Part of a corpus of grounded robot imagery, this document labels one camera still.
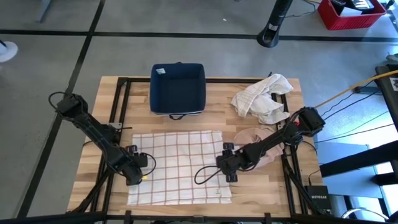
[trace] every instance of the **concrete floor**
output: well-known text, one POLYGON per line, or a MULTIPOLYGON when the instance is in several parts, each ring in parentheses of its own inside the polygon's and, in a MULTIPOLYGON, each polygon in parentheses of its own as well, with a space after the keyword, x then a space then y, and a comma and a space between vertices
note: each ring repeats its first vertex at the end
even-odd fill
MULTIPOLYGON (((257 34, 275 0, 199 1, 108 0, 96 31, 257 34)), ((53 0, 43 24, 34 22, 39 0, 0 1, 0 30, 88 31, 99 0, 53 0)), ((288 14, 310 11, 294 1, 288 14)), ((369 29, 328 31, 318 12, 286 19, 281 35, 325 37, 398 37, 388 15, 369 29)), ((19 46, 13 60, 0 64, 0 219, 14 217, 39 159, 54 118, 47 103, 53 91, 66 89, 85 37, 4 35, 19 46)), ((270 71, 299 78, 305 104, 314 106, 352 84, 374 75, 398 44, 385 42, 280 41, 266 49, 255 40, 160 37, 93 37, 74 92, 93 107, 103 75, 149 75, 155 63, 197 62, 207 76, 266 77, 270 71)), ((338 108, 363 96, 353 96, 338 108)), ((320 112, 326 111, 326 105, 320 112)), ((372 96, 330 118, 318 140, 348 131, 387 110, 372 96)), ((388 114, 358 131, 391 123, 388 114)), ((393 127, 337 142, 382 144, 397 139, 393 127)), ((68 204, 84 135, 62 123, 29 215, 63 213, 68 204)))

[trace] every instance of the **red crate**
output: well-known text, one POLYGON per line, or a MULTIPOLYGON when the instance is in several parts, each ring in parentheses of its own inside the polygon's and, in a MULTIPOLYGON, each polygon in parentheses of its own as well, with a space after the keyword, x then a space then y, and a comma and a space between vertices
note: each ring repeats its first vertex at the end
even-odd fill
POLYGON ((330 0, 322 0, 318 7, 319 15, 328 30, 359 29, 371 27, 386 13, 378 0, 370 0, 374 5, 372 14, 359 16, 339 16, 330 0))

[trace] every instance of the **white label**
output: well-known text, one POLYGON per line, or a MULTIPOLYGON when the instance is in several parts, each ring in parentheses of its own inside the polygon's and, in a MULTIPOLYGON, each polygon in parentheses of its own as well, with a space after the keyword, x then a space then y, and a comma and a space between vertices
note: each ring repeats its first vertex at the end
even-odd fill
POLYGON ((398 91, 398 78, 390 78, 392 89, 398 91))
POLYGON ((165 73, 166 73, 166 71, 164 70, 164 68, 158 68, 158 69, 156 70, 156 72, 157 72, 159 75, 165 74, 165 73))

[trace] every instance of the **wooden tabletop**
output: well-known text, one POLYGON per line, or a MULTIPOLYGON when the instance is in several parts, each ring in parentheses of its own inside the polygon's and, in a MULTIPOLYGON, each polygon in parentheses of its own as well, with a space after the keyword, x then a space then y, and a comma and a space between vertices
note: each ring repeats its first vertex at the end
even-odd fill
MULTIPOLYGON (((103 77, 99 84, 98 93, 92 115, 101 123, 109 121, 111 106, 118 77, 103 77)), ((294 90, 286 95, 289 111, 293 113, 304 106, 299 80, 289 79, 294 90)), ((243 129, 260 127, 257 118, 247 115, 241 118, 232 105, 232 97, 244 90, 250 84, 207 83, 206 108, 198 116, 186 116, 180 121, 173 121, 167 116, 159 116, 149 109, 149 83, 133 83, 129 93, 121 146, 131 145, 132 134, 135 133, 165 133, 174 131, 204 131, 221 130, 224 142, 232 142, 235 134, 243 129)), ((120 113, 123 100, 122 89, 119 108, 120 113)), ((305 138, 313 143, 312 138, 305 138)), ((319 169, 315 151, 308 144, 299 145, 297 156, 300 164, 303 184, 308 184, 308 176, 319 169)), ((68 210, 77 207, 95 184, 101 151, 94 144, 87 144, 83 148, 79 168, 73 185, 68 210)), ((120 175, 114 176, 109 214, 123 215, 131 210, 132 215, 172 215, 172 216, 216 216, 216 217, 263 217, 265 212, 272 217, 289 217, 282 161, 278 157, 274 162, 254 169, 251 172, 238 172, 239 182, 231 183, 231 204, 203 204, 203 205, 151 205, 128 206, 128 187, 126 180, 120 175)), ((322 185, 319 172, 311 176, 313 185, 322 185)), ((101 210, 104 194, 104 184, 99 198, 98 210, 101 210)), ((300 212, 299 197, 292 184, 296 211, 300 212)))

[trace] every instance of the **black metal frame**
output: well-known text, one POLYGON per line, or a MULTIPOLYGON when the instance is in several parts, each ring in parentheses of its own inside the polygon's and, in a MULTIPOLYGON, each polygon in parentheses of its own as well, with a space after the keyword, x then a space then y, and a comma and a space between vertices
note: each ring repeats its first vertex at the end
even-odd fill
MULTIPOLYGON (((207 78, 207 83, 256 83, 261 81, 262 79, 240 79, 240 78, 207 78)), ((113 123, 116 119, 116 111, 119 103, 119 96, 121 94, 121 90, 123 85, 125 85, 124 89, 124 98, 122 102, 122 107, 119 115, 119 122, 124 122, 126 117, 126 109, 129 100, 129 93, 131 90, 131 85, 134 82, 150 82, 150 78, 128 78, 121 77, 118 78, 116 91, 114 95, 114 100, 112 104, 111 114, 109 116, 109 122, 113 123)), ((282 102, 285 106, 285 111, 288 111, 287 101, 285 95, 282 95, 282 102)), ((297 155, 292 153, 292 163, 295 169, 296 175, 300 175, 300 167, 297 160, 297 155)), ((104 172, 105 163, 103 158, 100 160, 100 164, 98 166, 98 176, 97 182, 101 174, 104 172)), ((49 216, 41 216, 41 217, 18 217, 17 219, 9 219, 9 220, 0 220, 0 224, 3 223, 94 223, 98 221, 102 221, 106 223, 107 220, 124 220, 125 224, 132 224, 134 220, 165 220, 165 221, 188 221, 194 223, 203 223, 203 222, 261 222, 263 224, 271 224, 272 222, 291 222, 291 223, 379 223, 379 222, 370 222, 364 220, 347 220, 342 218, 334 218, 328 216, 319 216, 319 215, 308 215, 307 214, 307 206, 302 203, 303 200, 300 198, 300 206, 302 212, 305 214, 298 214, 295 212, 294 198, 292 193, 292 186, 290 183, 289 177, 285 174, 285 185, 287 191, 287 201, 289 204, 289 212, 290 217, 285 218, 272 218, 270 213, 264 213, 263 217, 205 217, 205 216, 143 216, 143 215, 131 215, 131 211, 126 211, 125 215, 108 215, 109 208, 109 200, 111 196, 111 190, 113 186, 113 174, 108 177, 107 186, 104 194, 104 200, 102 204, 102 209, 100 212, 97 212, 98 207, 98 198, 100 192, 98 192, 91 204, 90 212, 71 212, 61 215, 49 215, 49 216)))

